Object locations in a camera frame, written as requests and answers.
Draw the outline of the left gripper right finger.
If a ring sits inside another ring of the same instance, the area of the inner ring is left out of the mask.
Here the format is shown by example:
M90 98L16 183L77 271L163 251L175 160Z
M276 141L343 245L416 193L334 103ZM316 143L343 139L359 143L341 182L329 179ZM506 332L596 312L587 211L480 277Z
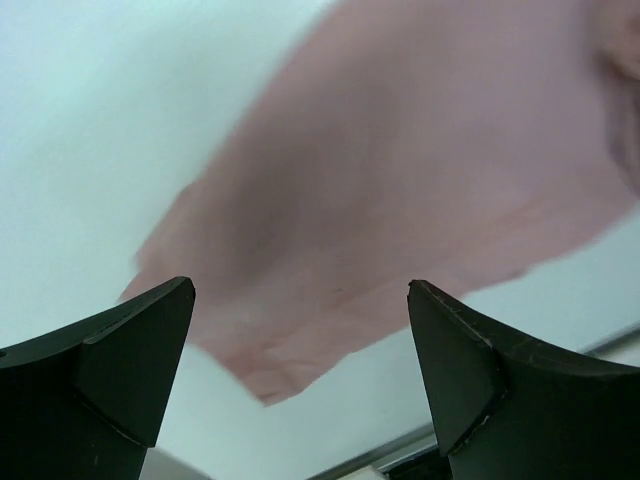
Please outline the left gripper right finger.
M481 314L424 280L408 311L442 455L457 479L635 479L639 371Z

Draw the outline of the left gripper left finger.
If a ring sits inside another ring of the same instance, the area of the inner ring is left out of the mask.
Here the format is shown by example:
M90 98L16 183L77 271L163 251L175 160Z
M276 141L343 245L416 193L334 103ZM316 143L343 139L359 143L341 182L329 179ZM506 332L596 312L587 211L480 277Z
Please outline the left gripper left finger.
M1 351L4 479L137 479L167 408L195 303L176 277Z

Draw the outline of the pink trousers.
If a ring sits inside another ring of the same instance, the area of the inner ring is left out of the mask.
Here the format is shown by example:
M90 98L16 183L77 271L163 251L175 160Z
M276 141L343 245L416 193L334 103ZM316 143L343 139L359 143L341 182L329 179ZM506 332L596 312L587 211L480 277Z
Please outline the pink trousers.
M639 200L635 1L340 1L141 247L130 299L196 289L189 338L267 405Z

